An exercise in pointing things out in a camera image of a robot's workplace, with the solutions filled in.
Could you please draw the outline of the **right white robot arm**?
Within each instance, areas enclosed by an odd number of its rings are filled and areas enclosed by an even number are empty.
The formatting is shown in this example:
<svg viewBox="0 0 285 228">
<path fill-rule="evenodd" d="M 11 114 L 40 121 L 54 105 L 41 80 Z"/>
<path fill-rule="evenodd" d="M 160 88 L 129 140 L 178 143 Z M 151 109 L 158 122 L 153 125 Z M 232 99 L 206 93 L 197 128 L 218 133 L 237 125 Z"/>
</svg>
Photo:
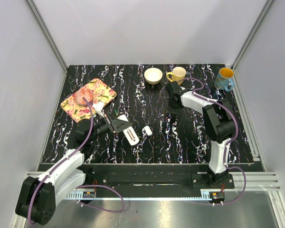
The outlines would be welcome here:
<svg viewBox="0 0 285 228">
<path fill-rule="evenodd" d="M 230 144 L 238 136 L 238 124 L 227 99 L 211 99 L 197 92 L 182 89 L 177 82 L 165 86 L 168 95 L 168 106 L 173 111 L 184 107 L 202 114 L 206 135 L 211 140 L 211 156 L 207 175 L 207 184 L 212 188 L 219 187 L 228 169 Z"/>
</svg>

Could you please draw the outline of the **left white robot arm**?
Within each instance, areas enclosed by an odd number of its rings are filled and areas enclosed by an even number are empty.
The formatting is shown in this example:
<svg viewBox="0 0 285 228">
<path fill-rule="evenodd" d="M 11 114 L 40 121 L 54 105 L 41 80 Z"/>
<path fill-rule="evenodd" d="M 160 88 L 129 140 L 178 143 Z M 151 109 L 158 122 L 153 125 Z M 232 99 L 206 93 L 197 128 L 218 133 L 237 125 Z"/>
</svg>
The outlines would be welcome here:
<svg viewBox="0 0 285 228">
<path fill-rule="evenodd" d="M 74 189 L 88 188 L 93 184 L 93 176 L 83 167 L 89 158 L 84 149 L 87 142 L 98 136 L 112 132 L 119 133 L 132 126 L 125 115 L 117 118 L 106 114 L 102 121 L 94 125 L 93 119 L 78 122 L 74 142 L 76 147 L 51 168 L 34 178 L 28 176 L 22 183 L 15 213 L 26 218 L 30 224 L 47 224 L 53 217 L 57 205 Z"/>
</svg>

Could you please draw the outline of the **white remote control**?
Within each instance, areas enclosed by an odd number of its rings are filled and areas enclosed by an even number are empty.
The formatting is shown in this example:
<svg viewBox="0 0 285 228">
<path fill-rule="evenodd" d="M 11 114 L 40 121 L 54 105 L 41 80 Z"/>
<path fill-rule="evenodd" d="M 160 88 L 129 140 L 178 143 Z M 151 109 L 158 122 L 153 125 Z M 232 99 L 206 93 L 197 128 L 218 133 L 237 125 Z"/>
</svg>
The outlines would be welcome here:
<svg viewBox="0 0 285 228">
<path fill-rule="evenodd" d="M 124 114 L 118 116 L 117 118 L 119 120 L 129 122 L 128 118 Z M 139 142 L 139 138 L 138 138 L 137 134 L 135 133 L 135 131 L 131 125 L 129 127 L 125 128 L 123 130 L 123 133 L 124 133 L 126 139 L 128 140 L 129 144 L 131 146 L 135 146 Z"/>
</svg>

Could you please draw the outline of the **white battery cover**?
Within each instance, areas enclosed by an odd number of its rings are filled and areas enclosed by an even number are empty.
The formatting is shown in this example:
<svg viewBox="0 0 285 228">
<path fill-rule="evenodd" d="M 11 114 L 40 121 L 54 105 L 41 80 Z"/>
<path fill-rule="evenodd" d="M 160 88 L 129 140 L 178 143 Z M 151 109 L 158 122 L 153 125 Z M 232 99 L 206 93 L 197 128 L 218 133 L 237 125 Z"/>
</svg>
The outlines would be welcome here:
<svg viewBox="0 0 285 228">
<path fill-rule="evenodd" d="M 143 129 L 145 130 L 145 132 L 148 136 L 152 135 L 152 130 L 149 126 L 145 126 Z"/>
</svg>

